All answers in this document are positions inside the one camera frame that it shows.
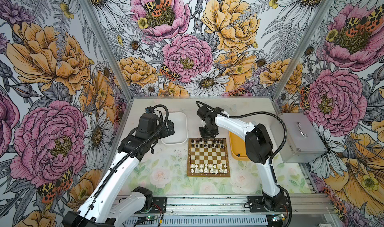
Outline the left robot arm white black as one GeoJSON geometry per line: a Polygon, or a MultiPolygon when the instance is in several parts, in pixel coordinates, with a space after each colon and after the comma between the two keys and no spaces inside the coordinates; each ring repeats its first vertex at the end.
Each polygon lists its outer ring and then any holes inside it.
{"type": "Polygon", "coordinates": [[[106,175],[77,211],[65,215],[63,226],[120,227],[132,214],[149,209],[153,194],[143,187],[136,188],[121,203],[115,205],[114,202],[144,155],[153,152],[160,139],[174,134],[168,108],[162,104],[147,107],[138,126],[122,139],[106,175]]]}

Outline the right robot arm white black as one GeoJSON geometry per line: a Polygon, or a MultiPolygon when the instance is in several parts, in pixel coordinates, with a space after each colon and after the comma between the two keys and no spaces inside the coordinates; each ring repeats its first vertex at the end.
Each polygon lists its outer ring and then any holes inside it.
{"type": "Polygon", "coordinates": [[[255,164],[262,180],[263,200],[255,206],[265,208],[273,212],[278,206],[285,203],[288,195],[278,184],[273,167],[274,157],[282,150],[288,138],[288,130],[284,121],[277,115],[266,112],[256,111],[240,116],[231,116],[220,107],[213,108],[203,102],[197,101],[197,115],[204,123],[199,127],[202,139],[213,139],[219,134],[219,128],[228,130],[245,142],[246,155],[255,164]],[[266,115],[275,118],[283,128],[283,139],[276,151],[273,151],[272,139],[263,124],[246,123],[242,118],[266,115]]]}

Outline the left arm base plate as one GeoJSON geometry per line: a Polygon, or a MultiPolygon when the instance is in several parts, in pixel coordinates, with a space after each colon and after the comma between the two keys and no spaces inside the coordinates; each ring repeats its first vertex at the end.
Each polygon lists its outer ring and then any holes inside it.
{"type": "Polygon", "coordinates": [[[153,197],[148,209],[144,206],[143,209],[136,211],[135,214],[164,214],[167,209],[167,201],[167,197],[153,197]]]}

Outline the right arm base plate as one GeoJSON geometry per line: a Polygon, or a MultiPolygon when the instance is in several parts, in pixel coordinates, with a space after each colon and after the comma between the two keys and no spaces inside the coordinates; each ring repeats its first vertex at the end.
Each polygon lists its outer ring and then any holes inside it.
{"type": "Polygon", "coordinates": [[[286,197],[248,196],[244,208],[251,213],[288,213],[290,202],[286,197]]]}

